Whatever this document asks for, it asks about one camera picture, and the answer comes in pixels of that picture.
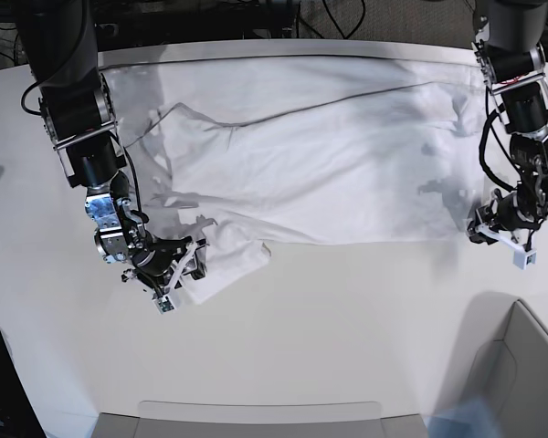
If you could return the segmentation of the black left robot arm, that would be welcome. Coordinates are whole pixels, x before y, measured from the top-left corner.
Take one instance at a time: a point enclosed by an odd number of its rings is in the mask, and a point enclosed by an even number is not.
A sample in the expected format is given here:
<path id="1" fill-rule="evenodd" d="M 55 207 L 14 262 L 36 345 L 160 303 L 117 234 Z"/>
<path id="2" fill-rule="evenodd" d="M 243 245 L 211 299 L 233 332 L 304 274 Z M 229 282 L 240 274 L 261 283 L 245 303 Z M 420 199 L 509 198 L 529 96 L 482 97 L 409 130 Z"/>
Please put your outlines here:
<path id="1" fill-rule="evenodd" d="M 475 244 L 491 245 L 525 230 L 533 235 L 548 218 L 548 85 L 540 42 L 547 1 L 478 1 L 473 13 L 473 50 L 486 85 L 487 119 L 479 142 L 479 165 L 495 184 L 493 198 L 468 224 Z M 506 157 L 518 173 L 510 184 L 486 163 L 494 121 L 510 136 Z"/>

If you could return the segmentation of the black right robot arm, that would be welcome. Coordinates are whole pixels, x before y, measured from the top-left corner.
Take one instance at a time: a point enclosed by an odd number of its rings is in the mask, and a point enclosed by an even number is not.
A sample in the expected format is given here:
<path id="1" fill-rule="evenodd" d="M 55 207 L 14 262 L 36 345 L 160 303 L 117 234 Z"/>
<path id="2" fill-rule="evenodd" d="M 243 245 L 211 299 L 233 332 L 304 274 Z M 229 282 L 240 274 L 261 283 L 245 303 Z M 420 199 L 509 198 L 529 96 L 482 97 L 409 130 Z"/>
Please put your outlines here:
<path id="1" fill-rule="evenodd" d="M 69 186 L 86 188 L 85 210 L 94 241 L 108 263 L 126 263 L 123 280 L 136 279 L 164 299 L 186 276 L 205 277 L 200 254 L 206 242 L 187 236 L 159 238 L 148 231 L 138 178 L 124 168 L 132 158 L 117 137 L 108 84 L 98 67 L 95 24 L 87 1 L 13 1 L 10 4 L 39 108 Z"/>

